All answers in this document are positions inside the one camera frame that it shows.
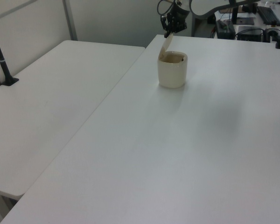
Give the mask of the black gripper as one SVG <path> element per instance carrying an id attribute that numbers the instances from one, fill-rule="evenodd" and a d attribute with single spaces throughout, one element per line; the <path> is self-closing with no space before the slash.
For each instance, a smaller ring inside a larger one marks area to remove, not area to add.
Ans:
<path id="1" fill-rule="evenodd" d="M 167 14 L 160 17 L 164 37 L 168 38 L 171 33 L 178 33 L 187 28 L 186 18 L 189 15 L 189 6 L 186 3 L 176 2 Z"/>

